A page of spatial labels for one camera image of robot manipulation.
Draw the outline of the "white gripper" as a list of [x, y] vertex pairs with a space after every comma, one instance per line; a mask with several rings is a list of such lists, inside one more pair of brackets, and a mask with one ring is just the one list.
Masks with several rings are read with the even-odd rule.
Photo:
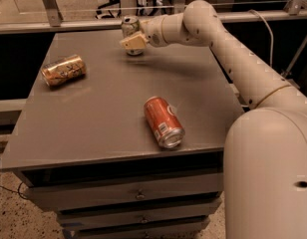
[[165, 47], [167, 42], [162, 34], [162, 22], [164, 16], [141, 20], [141, 31], [137, 31], [120, 41], [126, 50], [140, 50], [150, 43], [154, 47]]

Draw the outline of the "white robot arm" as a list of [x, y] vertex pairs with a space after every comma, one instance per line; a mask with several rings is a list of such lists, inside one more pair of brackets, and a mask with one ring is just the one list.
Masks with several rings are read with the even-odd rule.
[[202, 0], [142, 21], [121, 41], [126, 49], [173, 43], [208, 46], [249, 107], [224, 145], [226, 239], [307, 239], [307, 98]]

